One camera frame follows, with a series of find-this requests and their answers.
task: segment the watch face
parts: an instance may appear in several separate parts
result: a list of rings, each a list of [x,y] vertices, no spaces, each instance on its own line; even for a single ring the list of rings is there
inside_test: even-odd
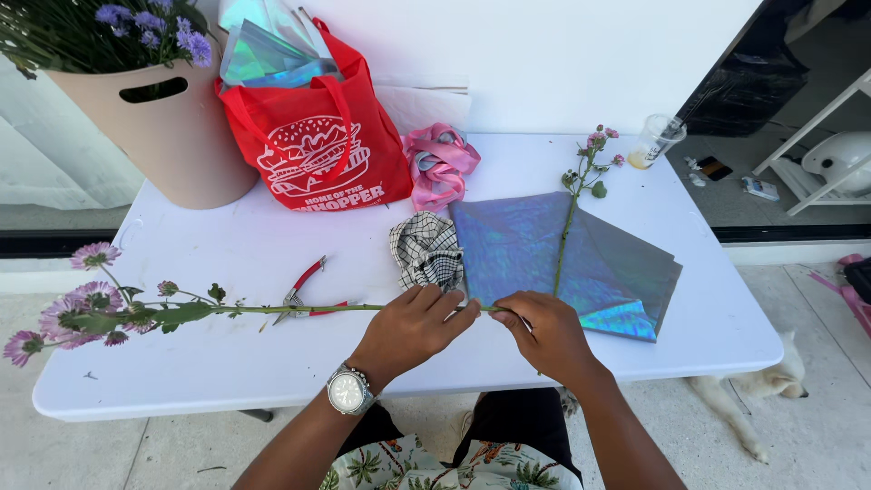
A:
[[[350,374],[340,374],[329,385],[329,400],[342,412],[352,412],[363,403],[360,382]]]

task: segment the hand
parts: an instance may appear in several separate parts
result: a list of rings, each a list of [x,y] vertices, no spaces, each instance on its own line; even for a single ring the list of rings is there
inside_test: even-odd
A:
[[[583,373],[604,369],[587,344],[577,312],[553,295],[518,291],[494,304],[511,310],[490,316],[508,327],[520,353],[539,372],[567,385]]]
[[[435,284],[412,286],[375,315],[348,367],[365,374],[370,390],[380,393],[393,378],[444,350],[481,315],[481,304],[473,299],[449,317],[463,298],[462,291],[443,295]]]

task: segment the table leg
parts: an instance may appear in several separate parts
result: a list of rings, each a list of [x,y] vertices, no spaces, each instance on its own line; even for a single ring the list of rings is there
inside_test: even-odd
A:
[[[269,422],[270,420],[272,420],[273,416],[273,414],[269,410],[263,410],[262,408],[255,408],[253,410],[240,410],[240,412],[250,417],[254,417],[261,422]]]

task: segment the burger print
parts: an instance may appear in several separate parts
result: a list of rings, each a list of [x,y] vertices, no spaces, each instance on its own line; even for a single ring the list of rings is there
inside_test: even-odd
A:
[[[281,150],[276,154],[266,146],[257,157],[257,164],[271,172],[265,175],[276,194],[290,197],[321,194],[344,187],[368,169],[370,151],[361,146],[357,134],[360,124],[351,124],[351,134],[338,116],[314,116],[277,127],[269,139]],[[351,146],[351,155],[339,177],[324,181],[324,176],[335,167],[345,146]]]

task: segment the floral shirt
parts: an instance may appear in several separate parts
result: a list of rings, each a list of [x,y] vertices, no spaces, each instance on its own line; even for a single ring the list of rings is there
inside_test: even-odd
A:
[[[582,490],[577,476],[537,449],[472,439],[458,468],[445,468],[416,434],[376,442],[333,462],[320,490]]]

